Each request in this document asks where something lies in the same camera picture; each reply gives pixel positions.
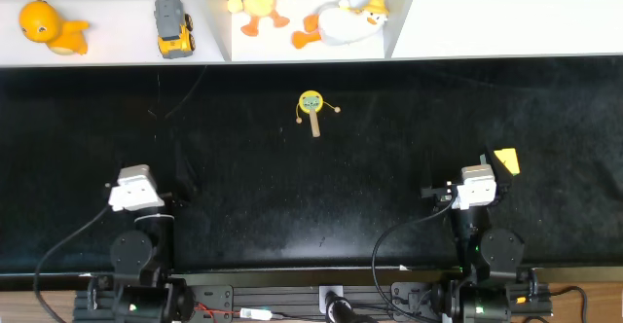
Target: black tabletop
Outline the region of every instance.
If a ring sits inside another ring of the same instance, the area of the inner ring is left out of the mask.
[[[388,227],[430,213],[433,178],[485,145],[522,173],[492,210],[526,241],[525,264],[623,263],[623,58],[20,69],[0,72],[0,272],[38,258],[105,205],[123,165],[151,165],[175,210],[181,272],[369,266]],[[295,122],[304,90],[342,108]],[[44,271],[109,269],[132,227],[109,213]],[[447,220],[393,234],[381,265],[456,263]]]

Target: yellow sponge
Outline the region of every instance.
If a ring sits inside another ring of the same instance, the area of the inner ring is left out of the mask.
[[[494,151],[494,153],[513,176],[519,174],[519,161],[517,160],[517,151],[515,151],[515,148],[500,149]]]

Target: plush toy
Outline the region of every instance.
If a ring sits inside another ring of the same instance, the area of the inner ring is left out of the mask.
[[[318,116],[316,113],[322,109],[322,105],[326,104],[333,109],[336,113],[342,111],[340,107],[334,107],[333,105],[325,102],[322,99],[322,95],[315,90],[307,90],[299,97],[299,102],[296,104],[296,123],[300,124],[303,119],[299,117],[299,108],[306,114],[310,114],[311,135],[313,137],[320,136],[320,125],[318,124]]]
[[[56,54],[87,53],[87,41],[82,30],[89,28],[89,23],[65,20],[46,1],[30,2],[21,9],[19,25],[28,40],[45,43]]]
[[[389,11],[385,0],[370,0],[361,10],[350,7],[348,0],[320,7],[317,14],[304,19],[305,32],[292,35],[297,49],[310,42],[322,41],[329,46],[346,45],[374,35],[383,28]]]
[[[229,0],[227,9],[231,13],[245,11],[251,16],[251,22],[241,28],[247,36],[257,36],[260,18],[271,17],[275,27],[283,27],[290,22],[289,18],[282,17],[275,9],[276,0]]]

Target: white plush duck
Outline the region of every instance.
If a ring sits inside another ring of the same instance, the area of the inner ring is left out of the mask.
[[[374,35],[383,28],[389,11],[385,0],[370,0],[361,10],[350,7],[348,0],[320,7],[317,14],[304,20],[305,31],[292,35],[297,49],[310,42],[322,41],[329,46],[346,45]]]

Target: yellow hat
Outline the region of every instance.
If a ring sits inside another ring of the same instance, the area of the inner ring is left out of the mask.
[[[385,0],[370,0],[368,5],[363,7],[363,10],[376,14],[389,14],[389,11],[385,7]]]

